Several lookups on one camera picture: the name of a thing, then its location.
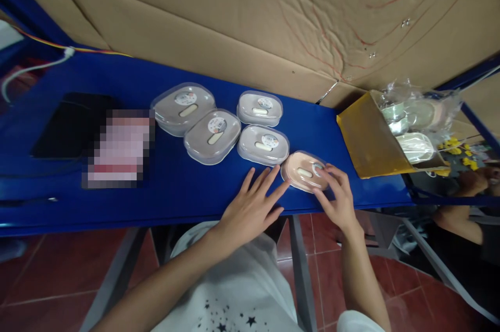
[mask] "beige container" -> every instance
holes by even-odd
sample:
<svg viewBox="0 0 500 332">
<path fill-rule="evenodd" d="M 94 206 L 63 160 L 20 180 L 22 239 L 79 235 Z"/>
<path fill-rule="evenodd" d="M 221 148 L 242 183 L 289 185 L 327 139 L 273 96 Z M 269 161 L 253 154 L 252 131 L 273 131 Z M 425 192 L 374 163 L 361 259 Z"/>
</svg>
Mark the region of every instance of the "beige container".
<svg viewBox="0 0 500 332">
<path fill-rule="evenodd" d="M 305 151 L 291 154 L 281 166 L 283 180 L 290 178 L 291 185 L 297 189 L 312 193 L 314 188 L 326 190 L 328 182 L 316 171 L 323 169 L 325 162 Z"/>
</svg>

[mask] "person's hand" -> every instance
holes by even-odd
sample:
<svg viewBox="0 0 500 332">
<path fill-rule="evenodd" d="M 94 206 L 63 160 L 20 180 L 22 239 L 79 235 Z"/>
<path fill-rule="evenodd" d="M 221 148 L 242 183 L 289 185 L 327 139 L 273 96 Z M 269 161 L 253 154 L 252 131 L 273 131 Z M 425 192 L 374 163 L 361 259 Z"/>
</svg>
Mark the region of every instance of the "person's hand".
<svg viewBox="0 0 500 332">
<path fill-rule="evenodd" d="M 316 171 L 328 182 L 335 194 L 335 200 L 329 201 L 321 190 L 313 189 L 327 216 L 344 233 L 353 229 L 359 230 L 360 225 L 354 214 L 353 193 L 347 174 L 331 164 L 327 164 L 325 169 L 316 168 Z"/>
<path fill-rule="evenodd" d="M 488 188 L 491 179 L 500 179 L 500 169 L 496 167 L 482 167 L 476 171 L 469 170 L 460 173 L 458 182 L 460 191 L 474 196 Z"/>
<path fill-rule="evenodd" d="M 270 171 L 266 168 L 250 187 L 255 168 L 246 175 L 240 192 L 229 204 L 220 222 L 213 228 L 218 238 L 228 245 L 229 251 L 252 241 L 274 223 L 284 208 L 271 212 L 278 199 L 285 194 L 290 180 L 282 183 L 271 195 L 266 196 L 276 175 L 280 171 L 277 165 Z"/>
</svg>

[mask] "left hand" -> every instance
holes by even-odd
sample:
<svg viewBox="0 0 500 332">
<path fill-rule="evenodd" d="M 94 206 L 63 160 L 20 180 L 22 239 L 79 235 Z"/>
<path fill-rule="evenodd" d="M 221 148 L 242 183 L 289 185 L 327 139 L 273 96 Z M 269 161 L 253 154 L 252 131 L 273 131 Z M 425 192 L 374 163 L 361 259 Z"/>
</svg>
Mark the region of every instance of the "left hand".
<svg viewBox="0 0 500 332">
<path fill-rule="evenodd" d="M 278 199 L 285 194 L 290 180 L 285 181 L 271 195 L 266 196 L 279 170 L 279 165 L 271 171 L 266 168 L 250 187 L 255 168 L 250 169 L 240 192 L 226 208 L 220 222 L 212 228 L 221 242 L 229 245 L 229 251 L 232 252 L 258 237 L 283 212 L 283 207 L 270 211 Z"/>
</svg>

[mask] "right hand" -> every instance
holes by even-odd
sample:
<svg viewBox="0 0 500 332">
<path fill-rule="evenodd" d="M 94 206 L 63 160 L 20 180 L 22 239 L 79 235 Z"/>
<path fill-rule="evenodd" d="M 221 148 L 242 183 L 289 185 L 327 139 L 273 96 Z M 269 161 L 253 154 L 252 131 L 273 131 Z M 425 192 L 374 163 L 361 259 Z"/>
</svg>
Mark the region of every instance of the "right hand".
<svg viewBox="0 0 500 332">
<path fill-rule="evenodd" d="M 360 228 L 354 214 L 353 193 L 347 174 L 331 164 L 327 164 L 325 169 L 317 168 L 316 171 L 328 182 L 335 194 L 335 200 L 329 201 L 321 190 L 312 190 L 330 220 L 344 233 Z"/>
<path fill-rule="evenodd" d="M 499 168 L 482 167 L 476 171 L 469 170 L 460 173 L 458 176 L 461 191 L 474 195 L 486 190 L 489 186 L 490 179 L 500 179 Z"/>
</svg>

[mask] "round sticker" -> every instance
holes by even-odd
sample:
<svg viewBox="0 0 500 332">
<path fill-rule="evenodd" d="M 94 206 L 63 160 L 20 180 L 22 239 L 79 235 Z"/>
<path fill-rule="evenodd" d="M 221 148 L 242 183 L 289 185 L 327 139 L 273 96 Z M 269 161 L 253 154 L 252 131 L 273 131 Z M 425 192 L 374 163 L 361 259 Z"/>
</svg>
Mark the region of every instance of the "round sticker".
<svg viewBox="0 0 500 332">
<path fill-rule="evenodd" d="M 176 95 L 174 101 L 179 105 L 191 105 L 196 103 L 196 94 L 190 91 L 183 91 Z"/>
<path fill-rule="evenodd" d="M 271 109 L 272 108 L 272 101 L 271 101 L 271 99 L 268 99 L 267 97 L 261 97 L 259 100 L 257 100 L 257 103 L 259 103 L 261 108 L 264 108 L 264 109 Z"/>
<path fill-rule="evenodd" d="M 280 142 L 274 135 L 265 134 L 262 136 L 262 144 L 266 145 L 267 147 L 276 148 L 278 147 L 278 144 L 280 144 Z"/>
<path fill-rule="evenodd" d="M 226 120 L 222 117 L 214 117 L 208 122 L 208 131 L 217 134 L 218 132 L 224 131 L 228 124 Z"/>
<path fill-rule="evenodd" d="M 316 168 L 320 168 L 320 169 L 323 169 L 323 166 L 319 163 L 314 163 L 312 165 L 312 171 L 314 172 L 314 174 L 318 177 L 321 177 L 321 175 L 316 171 Z"/>
</svg>

